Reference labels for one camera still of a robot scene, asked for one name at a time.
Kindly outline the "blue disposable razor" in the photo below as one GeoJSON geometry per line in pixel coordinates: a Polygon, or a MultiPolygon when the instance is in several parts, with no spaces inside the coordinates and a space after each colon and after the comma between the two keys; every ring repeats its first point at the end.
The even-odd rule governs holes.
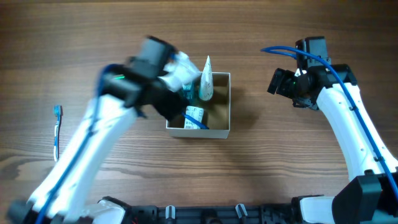
{"type": "Polygon", "coordinates": [[[206,126],[206,125],[202,124],[201,122],[197,121],[195,118],[193,118],[193,117],[191,117],[191,116],[189,116],[189,115],[187,115],[185,113],[182,113],[182,115],[186,119],[188,119],[190,122],[192,122],[193,124],[197,125],[200,129],[209,129],[208,126],[206,126]]]}

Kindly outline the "white lotion tube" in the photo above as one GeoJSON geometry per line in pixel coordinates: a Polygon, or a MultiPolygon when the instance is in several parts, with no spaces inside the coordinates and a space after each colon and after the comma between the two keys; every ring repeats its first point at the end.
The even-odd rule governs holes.
{"type": "Polygon", "coordinates": [[[213,96],[213,90],[213,73],[211,60],[210,56],[207,56],[200,80],[199,98],[202,101],[210,101],[213,96]]]}

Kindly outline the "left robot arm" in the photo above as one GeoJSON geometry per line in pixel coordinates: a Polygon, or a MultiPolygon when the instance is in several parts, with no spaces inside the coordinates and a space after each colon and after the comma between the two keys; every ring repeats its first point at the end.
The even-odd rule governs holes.
{"type": "Polygon", "coordinates": [[[167,120],[181,115],[188,101],[179,94],[200,76],[189,56],[149,36],[138,55],[105,66],[96,93],[65,152],[26,201],[7,211],[11,223],[122,223],[127,209],[119,201],[85,203],[95,176],[115,142],[153,106],[167,120]]]}

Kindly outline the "blue white toothbrush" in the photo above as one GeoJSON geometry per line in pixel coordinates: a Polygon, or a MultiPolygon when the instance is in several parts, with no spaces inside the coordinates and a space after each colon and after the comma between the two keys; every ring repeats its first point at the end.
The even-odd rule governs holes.
{"type": "Polygon", "coordinates": [[[55,123],[54,127],[54,147],[53,147],[53,158],[54,161],[57,162],[59,160],[60,156],[60,150],[59,150],[59,135],[60,135],[60,125],[62,123],[62,106],[61,105],[55,105],[53,108],[53,113],[55,117],[57,118],[57,121],[55,123]]]}

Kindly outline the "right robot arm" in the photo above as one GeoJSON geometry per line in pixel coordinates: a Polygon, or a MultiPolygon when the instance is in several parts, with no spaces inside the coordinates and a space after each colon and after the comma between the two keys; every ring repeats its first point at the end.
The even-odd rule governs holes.
{"type": "Polygon", "coordinates": [[[324,37],[295,47],[272,46],[269,54],[292,57],[297,70],[275,70],[267,91],[295,108],[321,111],[343,153],[349,182],[337,195],[295,197],[295,223],[397,223],[397,159],[371,121],[358,81],[347,64],[332,64],[324,37]]]}

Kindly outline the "green soap bar pack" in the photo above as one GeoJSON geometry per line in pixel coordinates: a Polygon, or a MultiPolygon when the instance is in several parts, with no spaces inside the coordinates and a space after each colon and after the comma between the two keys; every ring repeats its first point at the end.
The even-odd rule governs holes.
{"type": "MultiPolygon", "coordinates": [[[[204,115],[204,109],[196,107],[196,106],[187,106],[185,114],[195,118],[199,122],[202,122],[203,115],[204,115]]],[[[193,124],[186,118],[184,121],[184,128],[185,129],[200,129],[197,125],[193,124]]]]}

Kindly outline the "blue mouthwash bottle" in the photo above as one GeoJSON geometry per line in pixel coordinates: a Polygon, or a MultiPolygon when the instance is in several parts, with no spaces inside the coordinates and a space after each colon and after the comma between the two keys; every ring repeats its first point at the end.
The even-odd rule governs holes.
{"type": "Polygon", "coordinates": [[[193,105],[195,102],[195,84],[194,82],[187,83],[182,86],[180,95],[189,101],[189,105],[193,105]]]}

